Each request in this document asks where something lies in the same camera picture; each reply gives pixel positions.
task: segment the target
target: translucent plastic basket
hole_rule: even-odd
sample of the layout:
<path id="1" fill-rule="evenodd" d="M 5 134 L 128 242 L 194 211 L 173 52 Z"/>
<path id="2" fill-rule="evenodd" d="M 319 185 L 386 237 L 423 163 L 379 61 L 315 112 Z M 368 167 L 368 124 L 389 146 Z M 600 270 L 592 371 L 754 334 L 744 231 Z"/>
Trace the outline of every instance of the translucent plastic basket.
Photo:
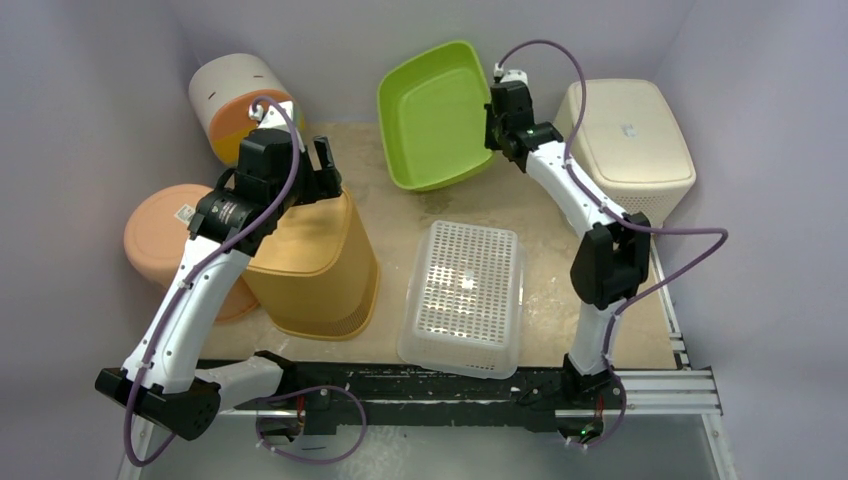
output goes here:
<path id="1" fill-rule="evenodd" d="M 398 355 L 477 378 L 515 373 L 524 248 L 509 230 L 436 221 L 418 248 Z"/>

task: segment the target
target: green tray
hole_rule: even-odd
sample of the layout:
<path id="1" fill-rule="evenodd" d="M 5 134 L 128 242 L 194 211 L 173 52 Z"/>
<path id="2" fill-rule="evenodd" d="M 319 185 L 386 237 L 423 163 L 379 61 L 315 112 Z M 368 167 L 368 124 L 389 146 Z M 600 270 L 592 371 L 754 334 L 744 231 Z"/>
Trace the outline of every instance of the green tray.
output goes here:
<path id="1" fill-rule="evenodd" d="M 389 72 L 377 90 L 380 132 L 395 184 L 441 188 L 484 170 L 489 86 L 474 47 L 454 41 Z"/>

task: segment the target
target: wooden table surface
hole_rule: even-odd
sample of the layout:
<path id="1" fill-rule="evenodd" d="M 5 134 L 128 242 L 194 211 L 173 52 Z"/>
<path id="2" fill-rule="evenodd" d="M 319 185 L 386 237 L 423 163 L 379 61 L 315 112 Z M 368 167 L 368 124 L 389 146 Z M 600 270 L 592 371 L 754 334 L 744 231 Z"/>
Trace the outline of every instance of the wooden table surface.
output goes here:
<path id="1" fill-rule="evenodd" d="M 580 310 L 569 280 L 579 242 L 539 185 L 499 156 L 488 170 L 459 184 L 428 193 L 407 192 L 389 177 L 376 124 L 319 124 L 308 133 L 305 138 L 329 137 L 380 263 L 371 323 L 345 342 L 306 340 L 277 330 L 260 308 L 243 321 L 214 326 L 203 358 L 241 359 L 269 350 L 290 360 L 399 362 L 396 341 L 418 242 L 433 221 L 442 219 L 518 234 L 527 250 L 520 363 L 562 364 Z M 643 288 L 654 282 L 652 274 Z M 613 354 L 619 368 L 675 368 L 657 293 L 625 312 Z"/>

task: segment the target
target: white sticker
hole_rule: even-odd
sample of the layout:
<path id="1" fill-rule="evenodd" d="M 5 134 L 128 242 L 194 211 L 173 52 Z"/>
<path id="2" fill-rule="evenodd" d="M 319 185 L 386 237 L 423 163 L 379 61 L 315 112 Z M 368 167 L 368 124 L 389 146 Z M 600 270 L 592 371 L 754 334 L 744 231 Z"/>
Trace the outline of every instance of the white sticker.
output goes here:
<path id="1" fill-rule="evenodd" d="M 194 216 L 194 208 L 191 205 L 183 205 L 174 214 L 174 218 L 188 225 L 191 223 L 191 217 Z"/>
<path id="2" fill-rule="evenodd" d="M 621 125 L 621 131 L 622 131 L 622 133 L 624 133 L 624 136 L 628 137 L 628 138 L 633 138 L 637 135 L 636 129 L 633 128 L 633 125 L 631 125 L 629 123 L 625 123 L 624 125 Z"/>

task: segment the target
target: white wall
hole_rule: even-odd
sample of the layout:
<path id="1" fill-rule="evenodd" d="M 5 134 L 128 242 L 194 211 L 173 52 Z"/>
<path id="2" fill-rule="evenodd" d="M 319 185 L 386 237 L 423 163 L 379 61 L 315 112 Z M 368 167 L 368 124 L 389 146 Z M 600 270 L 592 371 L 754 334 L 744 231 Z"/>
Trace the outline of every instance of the white wall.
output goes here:
<path id="1" fill-rule="evenodd" d="M 726 247 L 672 285 L 743 478 L 845 478 L 848 3 L 700 0 L 656 82 L 698 182 L 670 225 Z M 704 247 L 660 244 L 666 268 Z"/>
<path id="2" fill-rule="evenodd" d="M 307 121 L 340 121 L 375 120 L 383 76 L 456 38 L 475 46 L 487 75 L 513 45 L 545 37 L 567 45 L 591 77 L 651 78 L 694 0 L 171 2 L 202 61 L 259 55 Z M 576 80 L 567 60 L 537 46 L 511 62 L 529 70 L 540 118 L 553 119 Z"/>
<path id="3" fill-rule="evenodd" d="M 114 478 L 123 410 L 94 379 L 160 297 L 124 223 L 219 169 L 184 94 L 198 63 L 158 0 L 19 0 L 0 64 L 0 477 Z"/>

